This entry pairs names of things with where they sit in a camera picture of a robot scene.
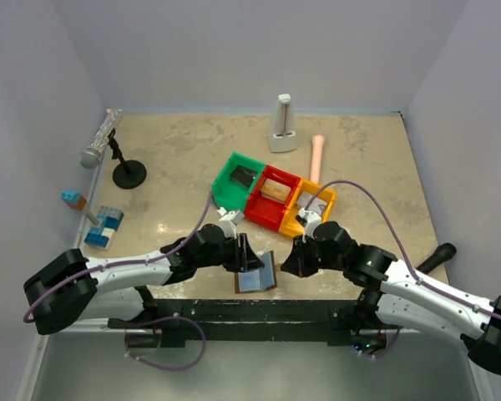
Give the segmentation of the brown leather card holder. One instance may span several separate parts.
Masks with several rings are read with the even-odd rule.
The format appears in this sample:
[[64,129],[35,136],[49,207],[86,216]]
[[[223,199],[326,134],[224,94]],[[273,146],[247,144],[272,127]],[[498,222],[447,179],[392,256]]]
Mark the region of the brown leather card holder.
[[264,264],[263,267],[235,274],[236,294],[266,292],[278,287],[274,252],[264,253],[260,260]]

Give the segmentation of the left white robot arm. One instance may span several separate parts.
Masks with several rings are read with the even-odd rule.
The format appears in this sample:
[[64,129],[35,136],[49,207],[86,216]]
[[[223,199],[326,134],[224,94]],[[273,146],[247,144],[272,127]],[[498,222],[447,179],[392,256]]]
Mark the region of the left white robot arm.
[[28,310],[23,321],[34,324],[40,335],[90,318],[130,322],[144,310],[141,287],[184,282],[211,266],[243,273],[264,264],[245,233],[227,234],[214,224],[138,256],[88,258],[78,248],[69,249],[25,281]]

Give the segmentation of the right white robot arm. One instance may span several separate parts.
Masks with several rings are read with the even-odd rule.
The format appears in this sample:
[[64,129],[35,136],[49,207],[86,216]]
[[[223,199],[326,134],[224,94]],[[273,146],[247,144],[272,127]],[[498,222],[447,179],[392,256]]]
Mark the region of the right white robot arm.
[[295,237],[281,270],[296,277],[341,272],[365,290],[380,322],[462,343],[473,363],[501,376],[501,296],[450,287],[378,246],[358,244],[336,222]]

